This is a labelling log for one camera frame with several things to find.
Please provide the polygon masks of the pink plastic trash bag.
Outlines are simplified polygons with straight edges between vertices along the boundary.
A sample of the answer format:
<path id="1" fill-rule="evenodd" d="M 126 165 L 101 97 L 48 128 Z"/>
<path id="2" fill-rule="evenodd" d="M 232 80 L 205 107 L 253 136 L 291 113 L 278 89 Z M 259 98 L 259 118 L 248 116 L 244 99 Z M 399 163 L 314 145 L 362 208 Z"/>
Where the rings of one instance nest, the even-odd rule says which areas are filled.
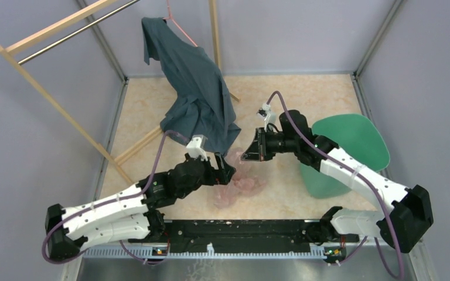
<path id="1" fill-rule="evenodd" d="M 236 172 L 227 185 L 215 186 L 213 204 L 217 208 L 233 205 L 240 196 L 254 196 L 266 186 L 266 181 L 253 169 L 256 162 L 242 160 L 243 153 L 242 148 L 232 148 L 225 157 L 226 162 L 236 168 Z"/>

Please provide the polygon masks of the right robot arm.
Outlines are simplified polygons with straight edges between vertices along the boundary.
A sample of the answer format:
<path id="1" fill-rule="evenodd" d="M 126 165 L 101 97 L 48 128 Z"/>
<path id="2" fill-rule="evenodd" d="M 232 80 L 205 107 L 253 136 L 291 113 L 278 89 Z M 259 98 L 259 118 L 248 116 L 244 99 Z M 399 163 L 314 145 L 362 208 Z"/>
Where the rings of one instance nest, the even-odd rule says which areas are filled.
<path id="1" fill-rule="evenodd" d="M 331 208 L 320 225 L 325 240 L 357 234 L 381 238 L 392 248 L 409 253 L 433 225 L 431 200 L 424 187 L 407 187 L 373 171 L 327 136 L 313 134 L 306 117 L 297 110 L 280 115 L 280 131 L 272 123 L 274 113 L 266 106 L 257 114 L 264 125 L 256 128 L 251 145 L 241 155 L 243 161 L 264 162 L 278 153 L 292 153 L 302 164 L 344 184 L 377 208 Z"/>

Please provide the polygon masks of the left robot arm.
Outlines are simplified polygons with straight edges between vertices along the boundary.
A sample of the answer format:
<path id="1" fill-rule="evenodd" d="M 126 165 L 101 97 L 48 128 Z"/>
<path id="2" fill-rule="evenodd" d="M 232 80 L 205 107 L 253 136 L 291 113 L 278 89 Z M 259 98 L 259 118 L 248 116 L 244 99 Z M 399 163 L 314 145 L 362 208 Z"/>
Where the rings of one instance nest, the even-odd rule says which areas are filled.
<path id="1" fill-rule="evenodd" d="M 215 153 L 209 157 L 185 156 L 167 172 L 152 173 L 127 189 L 104 199 L 75 207 L 51 205 L 46 212 L 46 238 L 42 256 L 52 264 L 76 259 L 93 246 L 141 239 L 157 242 L 165 226 L 159 209 L 184 199 L 201 186 L 227 185 L 236 169 Z"/>

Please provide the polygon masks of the green plastic trash bin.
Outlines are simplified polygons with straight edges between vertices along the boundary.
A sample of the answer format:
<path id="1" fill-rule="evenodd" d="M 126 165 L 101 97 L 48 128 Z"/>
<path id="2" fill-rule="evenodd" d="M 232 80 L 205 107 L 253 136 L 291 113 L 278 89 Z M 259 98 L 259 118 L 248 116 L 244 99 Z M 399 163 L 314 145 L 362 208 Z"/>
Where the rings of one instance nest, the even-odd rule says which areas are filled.
<path id="1" fill-rule="evenodd" d="M 359 114 L 333 115 L 316 121 L 312 132 L 327 136 L 349 155 L 375 172 L 385 169 L 390 154 L 380 132 L 367 117 Z M 317 199 L 342 196 L 351 191 L 336 179 L 301 164 L 301 176 L 308 193 Z"/>

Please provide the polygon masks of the dark teal shirt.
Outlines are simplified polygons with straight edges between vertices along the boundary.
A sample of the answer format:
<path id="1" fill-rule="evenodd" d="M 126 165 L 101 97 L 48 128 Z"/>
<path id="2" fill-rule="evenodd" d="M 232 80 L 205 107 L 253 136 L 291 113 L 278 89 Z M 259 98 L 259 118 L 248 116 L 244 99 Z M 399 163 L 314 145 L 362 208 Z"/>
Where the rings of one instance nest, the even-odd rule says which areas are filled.
<path id="1" fill-rule="evenodd" d="M 179 38 L 162 18 L 142 18 L 144 61 L 158 61 L 177 93 L 161 129 L 207 138 L 208 152 L 226 155 L 241 128 L 236 125 L 229 89 L 220 69 L 201 47 Z"/>

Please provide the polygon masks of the pink clothes hanger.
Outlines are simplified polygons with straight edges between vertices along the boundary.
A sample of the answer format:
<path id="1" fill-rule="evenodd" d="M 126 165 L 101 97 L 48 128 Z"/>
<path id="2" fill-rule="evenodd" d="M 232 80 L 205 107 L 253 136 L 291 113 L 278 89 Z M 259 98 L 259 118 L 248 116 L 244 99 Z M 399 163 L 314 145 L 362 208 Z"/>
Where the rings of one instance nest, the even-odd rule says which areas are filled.
<path id="1" fill-rule="evenodd" d="M 170 5 L 170 1 L 166 0 L 166 10 L 167 10 L 167 16 L 164 17 L 164 20 L 169 20 L 170 22 L 172 22 L 179 30 L 180 32 L 184 35 L 185 38 L 187 38 L 187 40 L 191 43 L 192 46 L 194 47 L 198 47 L 198 45 L 196 44 L 196 42 L 189 36 L 189 34 L 181 27 L 180 24 L 177 23 L 177 21 L 175 20 L 175 18 L 173 17 L 173 13 L 171 10 L 171 5 Z"/>

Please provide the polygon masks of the wooden clothes rack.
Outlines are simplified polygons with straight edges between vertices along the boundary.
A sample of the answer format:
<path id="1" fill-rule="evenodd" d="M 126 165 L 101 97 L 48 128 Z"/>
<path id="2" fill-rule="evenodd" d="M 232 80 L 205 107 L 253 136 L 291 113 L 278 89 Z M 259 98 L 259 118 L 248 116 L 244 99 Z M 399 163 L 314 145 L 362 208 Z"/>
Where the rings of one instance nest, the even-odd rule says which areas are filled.
<path id="1" fill-rule="evenodd" d="M 15 43 L 76 9 L 73 1 L 0 1 L 0 44 Z M 95 140 L 106 141 L 122 82 L 91 31 L 32 60 L 26 69 Z M 0 187 L 89 188 L 102 162 L 0 55 Z"/>

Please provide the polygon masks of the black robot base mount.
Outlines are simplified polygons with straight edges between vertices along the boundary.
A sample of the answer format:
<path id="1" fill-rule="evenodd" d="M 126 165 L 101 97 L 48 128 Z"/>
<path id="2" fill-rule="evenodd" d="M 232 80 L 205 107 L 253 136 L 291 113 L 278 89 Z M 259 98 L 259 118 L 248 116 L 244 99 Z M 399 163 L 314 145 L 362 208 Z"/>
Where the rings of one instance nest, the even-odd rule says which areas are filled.
<path id="1" fill-rule="evenodd" d="M 170 252 L 204 252 L 212 244 L 219 253 L 309 252 L 326 242 L 359 242 L 356 234 L 340 235 L 318 220 L 166 220 L 163 230 L 135 244 L 164 244 Z"/>

